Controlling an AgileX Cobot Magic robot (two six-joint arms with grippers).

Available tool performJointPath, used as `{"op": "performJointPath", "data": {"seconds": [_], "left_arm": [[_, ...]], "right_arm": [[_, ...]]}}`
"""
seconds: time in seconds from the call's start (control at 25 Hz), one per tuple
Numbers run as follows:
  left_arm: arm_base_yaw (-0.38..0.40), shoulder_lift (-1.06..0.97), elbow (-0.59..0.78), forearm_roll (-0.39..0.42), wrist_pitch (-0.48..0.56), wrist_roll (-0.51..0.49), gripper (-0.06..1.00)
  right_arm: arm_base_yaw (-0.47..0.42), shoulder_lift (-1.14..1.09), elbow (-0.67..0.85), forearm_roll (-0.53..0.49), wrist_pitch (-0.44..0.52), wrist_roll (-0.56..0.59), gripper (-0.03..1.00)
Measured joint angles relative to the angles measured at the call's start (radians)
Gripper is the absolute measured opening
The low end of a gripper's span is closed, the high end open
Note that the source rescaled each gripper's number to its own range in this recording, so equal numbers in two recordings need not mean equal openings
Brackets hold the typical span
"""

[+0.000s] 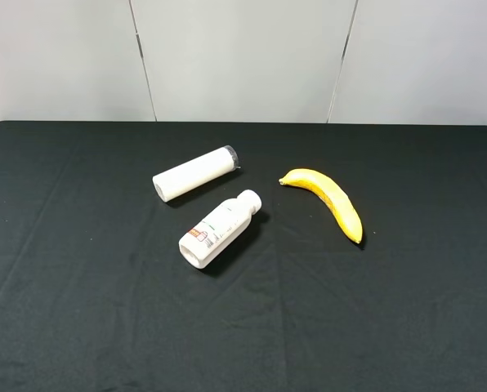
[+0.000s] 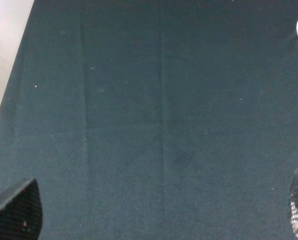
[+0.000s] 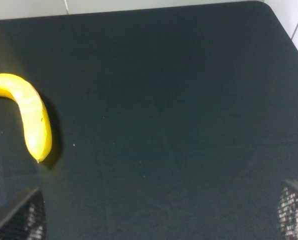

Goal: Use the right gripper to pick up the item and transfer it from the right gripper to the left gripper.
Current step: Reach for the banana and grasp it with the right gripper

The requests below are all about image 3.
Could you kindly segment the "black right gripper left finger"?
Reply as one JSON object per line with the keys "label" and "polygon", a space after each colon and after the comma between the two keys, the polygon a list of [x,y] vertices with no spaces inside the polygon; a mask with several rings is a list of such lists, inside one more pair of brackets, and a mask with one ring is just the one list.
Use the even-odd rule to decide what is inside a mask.
{"label": "black right gripper left finger", "polygon": [[47,220],[43,194],[26,188],[0,206],[0,240],[44,240]]}

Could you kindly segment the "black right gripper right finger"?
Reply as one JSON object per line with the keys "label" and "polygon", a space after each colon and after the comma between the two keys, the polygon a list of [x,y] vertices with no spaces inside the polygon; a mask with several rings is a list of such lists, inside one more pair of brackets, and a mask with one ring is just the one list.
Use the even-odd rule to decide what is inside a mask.
{"label": "black right gripper right finger", "polygon": [[285,180],[277,208],[278,229],[283,240],[298,240],[298,181]]}

